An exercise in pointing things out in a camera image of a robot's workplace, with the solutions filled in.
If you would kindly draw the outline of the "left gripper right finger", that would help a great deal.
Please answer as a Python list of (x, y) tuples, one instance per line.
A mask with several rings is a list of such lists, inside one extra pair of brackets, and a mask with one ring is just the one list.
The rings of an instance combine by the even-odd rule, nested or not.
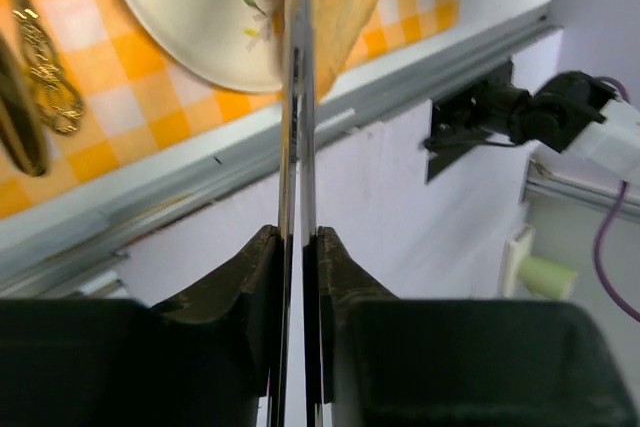
[(403, 300), (319, 230), (325, 395), (337, 426), (635, 426), (592, 318), (565, 302)]

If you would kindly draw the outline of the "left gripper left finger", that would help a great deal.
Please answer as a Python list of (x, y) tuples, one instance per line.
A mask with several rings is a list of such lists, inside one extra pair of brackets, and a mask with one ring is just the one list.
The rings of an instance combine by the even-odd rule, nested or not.
[(131, 299), (1, 304), (5, 426), (252, 426), (266, 391), (278, 235), (147, 307)]

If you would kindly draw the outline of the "silver metal tongs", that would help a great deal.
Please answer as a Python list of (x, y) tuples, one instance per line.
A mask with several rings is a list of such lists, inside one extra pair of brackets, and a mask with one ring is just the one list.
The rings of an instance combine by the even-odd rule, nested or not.
[(294, 244), (301, 244), (305, 423), (324, 423), (323, 342), (316, 222), (315, 59), (311, 0), (283, 1), (278, 242), (274, 265), (277, 337), (268, 423), (285, 423)]

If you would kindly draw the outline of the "yellow checkered cloth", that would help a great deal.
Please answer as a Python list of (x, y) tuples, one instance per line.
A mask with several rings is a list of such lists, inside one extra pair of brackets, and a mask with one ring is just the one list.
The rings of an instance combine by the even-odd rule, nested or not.
[[(1, 164), (10, 217), (106, 173), (274, 103), (279, 90), (212, 84), (149, 35), (125, 0), (31, 0), (85, 102), (77, 134), (52, 139), (52, 167), (31, 178)], [(453, 27), (460, 0), (378, 0), (342, 72)]]

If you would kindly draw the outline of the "gold spoon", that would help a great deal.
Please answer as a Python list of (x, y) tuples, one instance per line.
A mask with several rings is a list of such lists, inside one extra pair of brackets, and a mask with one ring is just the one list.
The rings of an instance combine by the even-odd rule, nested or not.
[(43, 123), (61, 136), (78, 133), (85, 102), (69, 80), (56, 46), (31, 0), (10, 0), (19, 50)]

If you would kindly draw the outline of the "gold knife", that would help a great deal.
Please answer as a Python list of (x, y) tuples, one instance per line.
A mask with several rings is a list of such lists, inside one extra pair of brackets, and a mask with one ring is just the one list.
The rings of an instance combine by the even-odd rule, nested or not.
[(20, 65), (1, 36), (1, 143), (22, 173), (47, 173), (49, 155), (43, 126)]

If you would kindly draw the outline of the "white green ceramic plate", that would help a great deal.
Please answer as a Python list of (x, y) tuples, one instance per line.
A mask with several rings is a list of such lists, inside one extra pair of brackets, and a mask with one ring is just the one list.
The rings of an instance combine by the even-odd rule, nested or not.
[(282, 86), (283, 0), (125, 0), (149, 35), (200, 78), (248, 93)]

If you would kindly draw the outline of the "aluminium table frame rail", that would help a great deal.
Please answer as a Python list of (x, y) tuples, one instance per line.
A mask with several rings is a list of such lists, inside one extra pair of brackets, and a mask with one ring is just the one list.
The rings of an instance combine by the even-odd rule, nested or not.
[[(345, 74), (318, 108), (317, 144), (458, 89), (544, 33), (543, 4), (430, 52), (419, 42)], [(91, 181), (1, 224), (1, 293), (34, 297), (143, 233), (276, 172), (278, 105)]]

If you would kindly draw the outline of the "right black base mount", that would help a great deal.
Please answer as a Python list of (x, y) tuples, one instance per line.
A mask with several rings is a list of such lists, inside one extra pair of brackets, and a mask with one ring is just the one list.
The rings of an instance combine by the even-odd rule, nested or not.
[(513, 85), (513, 71), (507, 60), (434, 102), (430, 132), (421, 141), (428, 151), (426, 182), (475, 148), (527, 143), (511, 115), (530, 94)]

